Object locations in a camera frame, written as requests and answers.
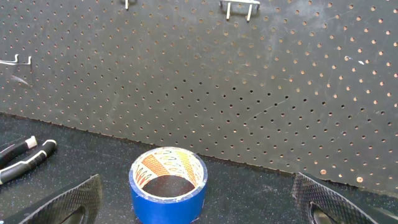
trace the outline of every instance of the orange printed pattern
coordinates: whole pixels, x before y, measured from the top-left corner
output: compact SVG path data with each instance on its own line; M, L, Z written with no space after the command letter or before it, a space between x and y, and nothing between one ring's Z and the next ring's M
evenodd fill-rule
M153 173L155 173L158 177L162 175L170 175L167 169L153 156L147 156L143 161L144 164L148 169L150 169Z
M185 170L188 173L188 177L191 180L191 182L193 183L193 185L196 187L197 186L197 181L195 179L195 176L193 175L193 169L191 166L191 163L189 162L188 156L183 153L183 152L176 152L178 154L178 156L181 159L182 165L184 166Z

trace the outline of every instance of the roll of tape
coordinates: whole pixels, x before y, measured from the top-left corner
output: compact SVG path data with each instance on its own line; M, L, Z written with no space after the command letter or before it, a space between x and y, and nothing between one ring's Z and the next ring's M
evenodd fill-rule
M182 177L194 188L176 197L160 197L143 190L150 181L165 175ZM150 150L132 164L129 172L132 206L143 224L188 224L205 203L207 168L193 152L177 147Z

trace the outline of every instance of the pliers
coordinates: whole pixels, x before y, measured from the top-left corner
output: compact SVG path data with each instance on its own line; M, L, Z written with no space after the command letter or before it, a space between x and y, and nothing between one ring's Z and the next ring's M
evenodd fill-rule
M37 147L30 156L4 168L4 166L6 166L6 164L12 161L15 157L35 146L37 146L37 141L35 136L32 136L25 141L15 143L0 151L0 185L19 177L41 164L54 152L57 143L54 140L47 140L43 145Z

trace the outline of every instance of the tape roll hole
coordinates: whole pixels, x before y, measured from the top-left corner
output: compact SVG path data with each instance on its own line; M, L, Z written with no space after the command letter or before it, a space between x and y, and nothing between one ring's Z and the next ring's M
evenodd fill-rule
M134 182L144 194L173 198L188 195L203 182L203 166L185 149L153 150L137 159Z

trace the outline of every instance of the pegboard hook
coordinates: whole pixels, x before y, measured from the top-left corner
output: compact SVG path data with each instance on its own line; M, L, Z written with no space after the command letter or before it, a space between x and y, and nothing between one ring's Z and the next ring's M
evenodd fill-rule
M230 13L231 13L231 2L250 4L249 12L248 12L248 22L250 21L250 17L251 17L252 5L253 4L257 5L256 10L259 10L259 8L260 8L260 2L259 1L255 1L255 0L221 0L220 1L220 6L221 7L223 7L223 1L228 2L227 9L226 9L226 19L227 20L229 20L229 16L230 16Z
M13 60L13 61L0 60L0 63L5 64L5 65L30 65L31 64L31 62L32 62L31 56L29 56L27 63L18 63L18 56L19 56L19 54L15 54L15 60Z

